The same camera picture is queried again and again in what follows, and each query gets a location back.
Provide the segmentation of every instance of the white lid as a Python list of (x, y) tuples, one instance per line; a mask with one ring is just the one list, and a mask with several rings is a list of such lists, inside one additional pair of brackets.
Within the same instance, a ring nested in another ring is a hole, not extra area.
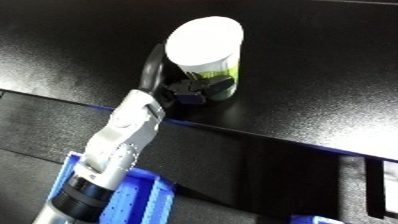
[(212, 16), (178, 27), (167, 40), (166, 53), (176, 64), (202, 65), (228, 57), (242, 41), (243, 29), (237, 21)]

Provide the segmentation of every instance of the black table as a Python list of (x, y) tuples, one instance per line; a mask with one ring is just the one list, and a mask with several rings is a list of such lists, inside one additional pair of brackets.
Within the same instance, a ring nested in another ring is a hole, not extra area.
[(398, 160), (398, 8), (389, 4), (4, 0), (0, 88), (115, 107), (156, 43), (210, 15), (244, 27), (238, 92), (172, 108), (169, 119)]

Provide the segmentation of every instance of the plastic container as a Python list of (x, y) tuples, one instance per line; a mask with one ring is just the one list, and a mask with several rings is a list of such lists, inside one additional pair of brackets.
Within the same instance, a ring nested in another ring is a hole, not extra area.
[[(53, 198), (73, 171), (80, 154), (71, 152), (48, 195)], [(113, 194), (100, 224), (164, 224), (174, 199), (175, 184), (159, 175), (134, 168)]]

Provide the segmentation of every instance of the green contents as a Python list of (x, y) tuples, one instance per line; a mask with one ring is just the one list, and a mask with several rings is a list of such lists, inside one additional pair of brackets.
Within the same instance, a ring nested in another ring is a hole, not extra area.
[(236, 87), (238, 84), (238, 77), (239, 77), (239, 75), (238, 75), (239, 74), (239, 63), (237, 63), (234, 67), (224, 70), (224, 71), (209, 71), (209, 72), (199, 72), (199, 73), (187, 72), (186, 74), (190, 79), (195, 79), (195, 80), (212, 78), (212, 77), (219, 76), (219, 75), (232, 76), (232, 78), (235, 80), (235, 85), (233, 85), (229, 89), (211, 97), (212, 100), (221, 101), (221, 100), (228, 99), (230, 96), (232, 96), (234, 94), (234, 92), (236, 90)]
[(224, 71), (208, 71), (208, 72), (187, 72), (188, 77), (191, 79), (207, 79), (212, 78), (219, 75), (230, 75), (234, 78), (235, 83), (238, 82), (238, 73), (239, 73), (239, 63), (236, 64), (234, 67), (224, 70)]

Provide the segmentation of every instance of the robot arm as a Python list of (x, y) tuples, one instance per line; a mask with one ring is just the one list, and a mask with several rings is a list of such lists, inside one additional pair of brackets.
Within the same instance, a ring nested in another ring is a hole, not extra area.
[(130, 91), (107, 125), (88, 141), (72, 175), (33, 224), (98, 223), (113, 192), (156, 136), (165, 116), (162, 106), (174, 101), (203, 104), (206, 97), (234, 84), (232, 77), (218, 76), (166, 86), (164, 55), (164, 45), (158, 44), (146, 61), (139, 88)]

